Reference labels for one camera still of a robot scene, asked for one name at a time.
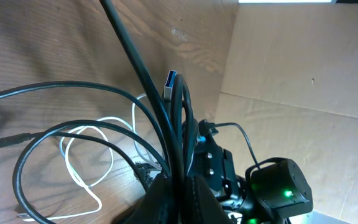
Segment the green led light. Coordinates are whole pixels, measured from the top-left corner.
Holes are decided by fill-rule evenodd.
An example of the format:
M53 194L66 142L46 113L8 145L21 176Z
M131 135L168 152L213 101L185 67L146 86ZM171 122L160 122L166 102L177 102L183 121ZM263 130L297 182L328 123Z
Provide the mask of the green led light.
M292 193L291 190L286 190L286 191L284 191L284 195L285 195L286 197L291 197L291 196L293 196L293 193Z
M247 221L247 224L258 224L258 219L257 218L253 218L251 220Z

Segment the coiled white cable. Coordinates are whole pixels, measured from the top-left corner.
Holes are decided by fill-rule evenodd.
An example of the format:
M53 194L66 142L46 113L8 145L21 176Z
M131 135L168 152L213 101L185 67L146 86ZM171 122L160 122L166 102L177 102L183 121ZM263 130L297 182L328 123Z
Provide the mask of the coiled white cable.
M141 95L139 95L137 97L137 99L141 99L143 97L145 97L146 94L143 93ZM135 128L135 103L132 104L132 126L124 121L123 119L121 118L118 118L118 117L115 117L115 116L108 116L108 117L104 117L104 118L100 118L100 119L97 119L97 121L106 121L106 120L116 120L116 121L119 121L121 122L122 124L124 124L125 126L127 126L133 133L137 134L136 133L136 128ZM79 127L76 127L76 128L73 128L71 130L68 131L68 133L73 133L75 131L76 134L81 134L84 130L86 130L87 128L91 128L91 129L94 129L96 130L100 135L102 135L103 139L105 141L108 141L107 139L107 136L102 132L102 130L100 130L99 128L95 127L95 126L79 126ZM102 209L102 202L101 200L90 190L90 187L93 187L95 186L96 184L100 183L111 171L112 169L112 165L114 164L114 159L113 159L113 153L112 153L112 149L109 148L109 151L110 151L110 156L111 156L111 163L110 163L110 167L109 169L106 171L106 173L103 174L103 176L101 178L99 178L99 180L97 180L95 183L91 184L91 185L87 185L83 179L80 177L80 175L76 172L76 170L73 168L73 166L71 166L70 164L70 161L68 160L68 152L70 150L70 146L71 144L73 143L74 139L75 138L71 138L70 141L68 142L67 146L66 146L66 150L65 152L63 151L63 141L64 141L64 138L65 137L62 137L60 142L59 142L59 150L60 150L60 153L62 154L63 158L65 159L65 164L66 164L66 167L67 167L67 171L68 173L70 174L71 178L74 180L74 182L80 186L80 187L83 187L91 197L93 197L96 202L98 203L99 207L96 209L96 210L93 210L93 211L89 211L89 212L83 212L83 213L77 213L77 214L72 214L72 215L62 215L62 216L58 216L58 217L48 217L47 219L48 220L56 220L56 219L61 219L61 218L72 218L72 217L78 217L80 215L88 215L88 214L91 214L91 213L94 213L94 212L98 212ZM136 141L134 141L134 146L135 146L135 149L138 153L138 155L140 156L140 158L142 158L145 162L149 163L151 166L155 167L156 169L161 169L161 167L153 161L153 157L151 155L151 153L149 151L146 150L147 152L147 155L149 156L149 159L147 159L146 157L144 157L144 155L141 153L140 149L139 149L139 145L137 144ZM26 222L33 222L35 221L34 219L32 218L27 218L27 219L23 219L23 221L26 221Z

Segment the cardboard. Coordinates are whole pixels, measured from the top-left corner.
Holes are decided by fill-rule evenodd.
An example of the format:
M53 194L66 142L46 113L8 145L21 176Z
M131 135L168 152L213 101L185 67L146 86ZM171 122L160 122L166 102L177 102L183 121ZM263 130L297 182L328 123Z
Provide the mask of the cardboard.
M358 5L240 5L215 122L257 158L294 159L317 212L358 223ZM218 144L252 165L236 128Z

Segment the brown wooden tabletop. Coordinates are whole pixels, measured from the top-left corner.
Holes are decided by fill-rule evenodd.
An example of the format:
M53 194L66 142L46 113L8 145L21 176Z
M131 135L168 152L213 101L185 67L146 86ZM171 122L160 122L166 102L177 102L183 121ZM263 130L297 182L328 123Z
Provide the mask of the brown wooden tabletop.
M170 69L184 74L196 119L213 119L231 41L236 0L113 1L159 91ZM143 89L102 7L90 1L0 1L0 91L31 83L81 80ZM148 107L148 101L142 100ZM131 121L129 100L81 88L40 90L0 100L0 138L43 131L74 119L119 116ZM160 150L149 121L138 109L140 136ZM106 131L109 141L140 161L132 141ZM98 136L94 131L84 134ZM30 203L45 216L87 212L97 203L70 178L58 139L30 155L22 175ZM0 149L0 223L24 223L12 191L12 170L25 143ZM87 183L109 167L104 146L76 140L71 163ZM144 194L127 163L114 153L114 166L92 188L102 200L98 213L58 223L109 223Z

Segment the white light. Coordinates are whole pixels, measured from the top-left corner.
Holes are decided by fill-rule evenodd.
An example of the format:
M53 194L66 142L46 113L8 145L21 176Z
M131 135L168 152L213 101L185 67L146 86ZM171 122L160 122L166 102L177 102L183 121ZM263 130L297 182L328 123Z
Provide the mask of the white light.
M323 3L332 0L239 0L239 3Z

